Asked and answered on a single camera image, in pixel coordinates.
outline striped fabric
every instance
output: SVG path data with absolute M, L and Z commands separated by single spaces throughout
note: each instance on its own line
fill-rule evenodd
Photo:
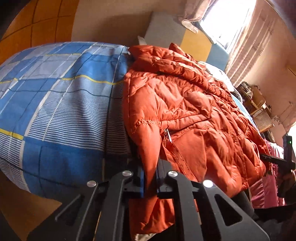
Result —
M 63 201 L 121 171 L 127 47 L 66 42 L 24 50 L 0 66 L 0 168 L 17 186 Z

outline orange puffer jacket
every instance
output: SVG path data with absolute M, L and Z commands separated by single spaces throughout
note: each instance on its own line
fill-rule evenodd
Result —
M 156 197 L 153 176 L 159 155 L 190 180 L 210 179 L 232 197 L 264 175 L 259 153 L 269 151 L 204 64 L 174 44 L 129 51 L 136 60 L 124 78 L 123 116 L 147 184 L 145 198 L 130 201 L 131 234 L 159 233 L 174 223 L 173 202 Z

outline zipper pull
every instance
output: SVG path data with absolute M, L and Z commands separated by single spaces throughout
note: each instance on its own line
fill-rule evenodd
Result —
M 168 129 L 165 129 L 165 139 L 166 139 L 166 140 L 169 140 L 170 143 L 173 142 L 173 141 L 172 141 L 172 138 L 170 137 L 170 133 L 169 133 Z

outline pink fabric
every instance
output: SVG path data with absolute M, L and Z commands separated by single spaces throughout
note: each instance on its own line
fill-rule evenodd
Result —
M 284 158 L 284 149 L 282 147 L 269 141 L 265 142 L 270 155 Z M 270 208 L 285 205 L 284 199 L 277 196 L 276 175 L 277 165 L 273 165 L 271 175 L 263 177 L 250 187 L 253 208 Z

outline silver zipper pull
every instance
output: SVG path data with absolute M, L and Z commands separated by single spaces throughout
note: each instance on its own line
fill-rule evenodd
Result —
M 165 129 L 165 137 L 167 138 L 167 139 L 169 139 L 169 141 L 172 143 L 173 141 L 172 141 L 172 138 L 170 137 L 170 133 L 169 133 L 169 131 L 168 131 L 168 129 Z

